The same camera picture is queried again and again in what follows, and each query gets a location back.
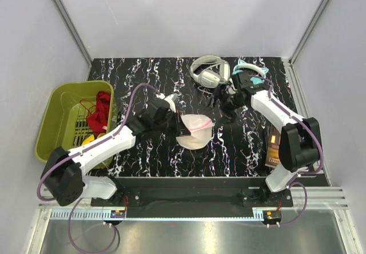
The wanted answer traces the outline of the aluminium corner post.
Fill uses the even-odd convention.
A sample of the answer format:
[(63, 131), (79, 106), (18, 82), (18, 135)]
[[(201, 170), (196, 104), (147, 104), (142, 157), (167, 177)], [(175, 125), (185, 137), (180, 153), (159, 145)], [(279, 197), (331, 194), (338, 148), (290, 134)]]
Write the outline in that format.
[(90, 56), (83, 40), (81, 39), (81, 36), (78, 33), (73, 21), (71, 20), (71, 17), (69, 15), (69, 13), (67, 12), (67, 9), (66, 9), (64, 3), (62, 2), (62, 0), (52, 0), (52, 1), (53, 1), (53, 4), (54, 4), (56, 10), (59, 13), (61, 19), (63, 20), (70, 36), (72, 37), (77, 49), (81, 53), (81, 56), (83, 57), (86, 64), (88, 66), (91, 66), (93, 59)]
[(330, 4), (331, 0), (321, 0), (318, 4), (314, 14), (312, 15), (309, 24), (307, 25), (304, 33), (302, 34), (294, 52), (292, 53), (291, 57), (289, 58), (289, 64), (292, 66), (295, 64), (296, 60), (298, 59), (300, 53), (302, 52), (303, 48), (307, 44), (310, 36), (312, 35), (314, 29), (316, 28), (319, 20), (325, 13), (328, 5)]

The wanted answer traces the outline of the teal cat-ear headphones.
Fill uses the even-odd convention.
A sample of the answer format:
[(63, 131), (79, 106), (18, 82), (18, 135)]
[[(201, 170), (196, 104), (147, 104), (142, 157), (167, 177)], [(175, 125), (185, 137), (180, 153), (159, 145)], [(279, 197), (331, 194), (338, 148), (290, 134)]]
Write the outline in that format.
[(252, 64), (252, 63), (249, 64), (249, 63), (245, 62), (244, 60), (239, 59), (237, 65), (233, 68), (232, 76), (229, 79), (229, 81), (231, 83), (234, 83), (234, 80), (233, 80), (234, 75), (243, 72), (245, 69), (252, 71), (254, 73), (254, 75), (257, 76), (257, 77), (250, 78), (250, 81), (254, 85), (264, 83), (264, 80), (260, 79), (259, 77), (266, 77), (267, 72), (269, 72), (269, 69), (266, 67), (258, 67), (255, 64)]

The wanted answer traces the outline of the white grey headset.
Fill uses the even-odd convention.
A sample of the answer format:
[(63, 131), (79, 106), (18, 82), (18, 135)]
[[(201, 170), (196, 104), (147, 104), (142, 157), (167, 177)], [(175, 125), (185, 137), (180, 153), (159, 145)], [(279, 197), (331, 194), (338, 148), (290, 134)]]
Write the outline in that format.
[(230, 65), (220, 57), (205, 55), (193, 61), (189, 73), (200, 86), (213, 89), (228, 82)]

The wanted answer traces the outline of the olive green plastic basket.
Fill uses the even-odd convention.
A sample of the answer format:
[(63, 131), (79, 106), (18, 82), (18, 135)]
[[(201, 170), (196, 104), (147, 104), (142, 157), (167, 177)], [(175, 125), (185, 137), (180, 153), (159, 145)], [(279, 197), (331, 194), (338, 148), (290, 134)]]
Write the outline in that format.
[(52, 92), (35, 144), (37, 159), (46, 163), (55, 148), (76, 148), (89, 136), (97, 134), (96, 126), (90, 127), (87, 118), (96, 112), (102, 92), (110, 96), (106, 100), (106, 121), (101, 125), (102, 132), (108, 133), (116, 127), (118, 113), (110, 83), (101, 80), (70, 82)]

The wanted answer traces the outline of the aluminium left corner post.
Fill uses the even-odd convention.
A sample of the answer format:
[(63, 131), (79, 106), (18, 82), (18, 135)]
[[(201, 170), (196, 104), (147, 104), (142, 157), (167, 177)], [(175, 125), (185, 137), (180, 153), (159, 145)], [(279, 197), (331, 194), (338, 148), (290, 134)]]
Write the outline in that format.
[(86, 64), (88, 66), (91, 66), (93, 59), (90, 56), (83, 40), (81, 39), (81, 36), (78, 33), (73, 21), (71, 20), (71, 17), (69, 15), (69, 13), (67, 12), (67, 9), (66, 9), (64, 3), (62, 2), (62, 0), (52, 0), (52, 1), (53, 1), (53, 4), (54, 4), (56, 10), (59, 13), (61, 19), (63, 20), (70, 36), (72, 37), (77, 49), (81, 53), (81, 56), (83, 57)]

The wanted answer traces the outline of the dark paperback book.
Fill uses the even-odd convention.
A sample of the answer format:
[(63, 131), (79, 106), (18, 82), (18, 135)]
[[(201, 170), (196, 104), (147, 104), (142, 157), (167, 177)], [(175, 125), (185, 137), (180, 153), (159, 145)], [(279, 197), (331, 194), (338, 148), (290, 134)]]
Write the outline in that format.
[(265, 165), (270, 168), (275, 168), (279, 162), (279, 147), (280, 147), (280, 138), (281, 133), (272, 125), (266, 131), (267, 138), (267, 152)]

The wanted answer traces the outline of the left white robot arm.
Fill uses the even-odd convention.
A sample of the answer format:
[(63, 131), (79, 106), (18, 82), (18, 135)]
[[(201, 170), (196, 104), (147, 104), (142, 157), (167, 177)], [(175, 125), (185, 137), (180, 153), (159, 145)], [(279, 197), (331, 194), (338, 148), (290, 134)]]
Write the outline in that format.
[(62, 207), (80, 198), (97, 199), (108, 206), (121, 204), (127, 192), (116, 178), (88, 176), (88, 172), (157, 132), (190, 135), (176, 108), (177, 99), (176, 94), (157, 98), (140, 114), (128, 117), (111, 132), (86, 145), (69, 150), (55, 148), (41, 174), (41, 184), (52, 200)]

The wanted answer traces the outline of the aluminium right corner post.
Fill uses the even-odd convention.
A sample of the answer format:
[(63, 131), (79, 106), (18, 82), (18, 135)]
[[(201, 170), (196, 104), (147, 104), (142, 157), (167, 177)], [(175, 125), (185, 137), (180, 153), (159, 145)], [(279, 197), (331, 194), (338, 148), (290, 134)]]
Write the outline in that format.
[(321, 0), (318, 4), (314, 14), (312, 15), (309, 24), (307, 25), (304, 33), (302, 34), (294, 52), (292, 53), (291, 57), (289, 58), (289, 64), (292, 66), (295, 64), (296, 60), (298, 59), (300, 53), (302, 52), (303, 48), (307, 44), (310, 36), (312, 35), (314, 29), (316, 28), (319, 20), (325, 13), (328, 5), (330, 4), (331, 0)]

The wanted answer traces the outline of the white pink-trimmed mesh laundry bag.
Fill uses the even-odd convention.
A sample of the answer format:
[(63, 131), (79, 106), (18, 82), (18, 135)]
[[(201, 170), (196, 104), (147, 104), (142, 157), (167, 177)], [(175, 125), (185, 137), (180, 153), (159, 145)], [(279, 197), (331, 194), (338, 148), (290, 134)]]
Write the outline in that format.
[(178, 144), (189, 150), (198, 150), (207, 146), (213, 134), (214, 122), (203, 114), (186, 114), (181, 116), (190, 136), (178, 136)]

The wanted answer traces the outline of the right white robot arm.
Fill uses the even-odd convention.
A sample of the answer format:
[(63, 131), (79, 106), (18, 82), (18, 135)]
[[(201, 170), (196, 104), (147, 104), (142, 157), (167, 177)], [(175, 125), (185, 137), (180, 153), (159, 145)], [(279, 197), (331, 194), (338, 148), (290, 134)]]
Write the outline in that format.
[[(233, 90), (218, 86), (213, 91), (213, 103), (220, 103), (221, 111), (229, 120), (235, 110), (246, 106), (261, 113), (280, 133), (279, 160), (275, 169), (265, 179), (260, 191), (260, 201), (266, 206), (275, 205), (280, 192), (288, 189), (299, 176), (317, 174), (324, 165), (320, 125), (313, 117), (305, 118), (280, 102), (273, 91), (273, 82), (262, 76), (261, 84), (252, 82), (253, 75), (239, 72), (232, 76)], [(319, 167), (309, 171), (318, 162)]]

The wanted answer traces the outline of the red garment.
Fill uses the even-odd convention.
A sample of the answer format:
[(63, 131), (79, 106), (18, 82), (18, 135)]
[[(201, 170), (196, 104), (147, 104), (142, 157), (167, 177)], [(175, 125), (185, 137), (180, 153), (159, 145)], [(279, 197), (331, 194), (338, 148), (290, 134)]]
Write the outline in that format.
[(109, 92), (99, 91), (95, 103), (86, 99), (79, 101), (87, 111), (86, 122), (96, 136), (107, 131), (111, 97)]

